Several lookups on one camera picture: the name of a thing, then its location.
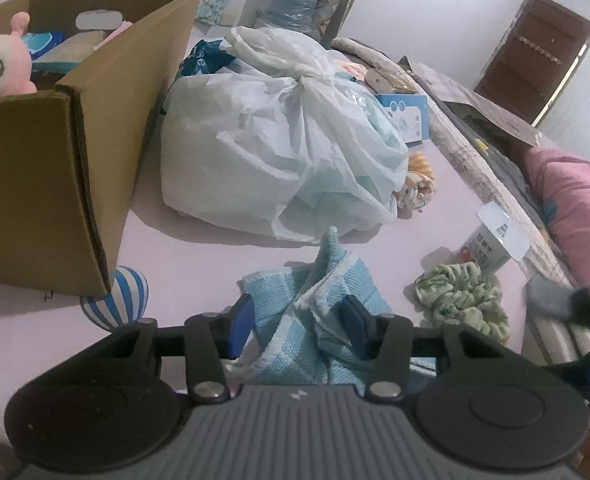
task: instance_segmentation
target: brown door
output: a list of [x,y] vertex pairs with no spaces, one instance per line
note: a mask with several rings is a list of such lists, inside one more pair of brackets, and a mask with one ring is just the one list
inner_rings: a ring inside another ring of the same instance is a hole
[[590,22],[551,0],[528,0],[475,91],[532,123],[590,37]]

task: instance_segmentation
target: pink pillow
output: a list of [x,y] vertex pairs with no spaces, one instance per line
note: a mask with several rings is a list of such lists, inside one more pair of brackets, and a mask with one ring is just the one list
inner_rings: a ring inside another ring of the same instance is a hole
[[590,162],[556,148],[533,148],[525,161],[553,239],[579,285],[590,285]]

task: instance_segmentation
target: pink tabletop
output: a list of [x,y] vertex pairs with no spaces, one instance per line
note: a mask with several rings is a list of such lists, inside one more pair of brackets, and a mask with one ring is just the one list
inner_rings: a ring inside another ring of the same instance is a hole
[[[476,228],[479,199],[430,142],[421,147],[436,175],[438,192],[423,212],[343,238],[358,252],[392,309],[415,324],[411,283],[425,269],[446,263]],[[162,201],[159,139],[142,165],[124,231],[119,262],[144,273],[150,288],[147,317],[160,326],[182,324],[201,312],[218,312],[240,295],[238,280],[289,262],[312,262],[317,248],[218,228],[178,215]],[[515,262],[498,273],[512,326],[509,347],[521,351],[526,279]],[[25,382],[107,335],[82,313],[78,298],[0,285],[0,441],[3,414]],[[181,373],[175,370],[175,376]]]

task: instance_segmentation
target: gray ribbed panel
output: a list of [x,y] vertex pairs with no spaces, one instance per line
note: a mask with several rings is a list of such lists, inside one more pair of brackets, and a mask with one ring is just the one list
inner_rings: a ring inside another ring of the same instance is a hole
[[[298,396],[299,391],[306,395]],[[165,449],[119,472],[74,476],[30,466],[17,478],[73,479],[581,480],[581,477],[564,466],[511,476],[459,465],[418,437],[400,409],[365,402],[351,386],[246,386],[235,400],[194,410],[188,424]]]

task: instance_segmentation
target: blue wipes package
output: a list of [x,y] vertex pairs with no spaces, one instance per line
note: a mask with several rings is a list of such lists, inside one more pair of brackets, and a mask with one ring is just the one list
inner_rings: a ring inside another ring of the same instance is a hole
[[378,94],[406,144],[428,139],[428,99],[425,95]]
[[62,32],[38,32],[37,34],[28,32],[22,36],[33,61],[63,43],[65,39]]
[[175,80],[199,74],[214,74],[221,68],[230,65],[235,56],[219,49],[222,40],[204,41],[201,40],[195,45],[190,55],[179,65],[179,72]]

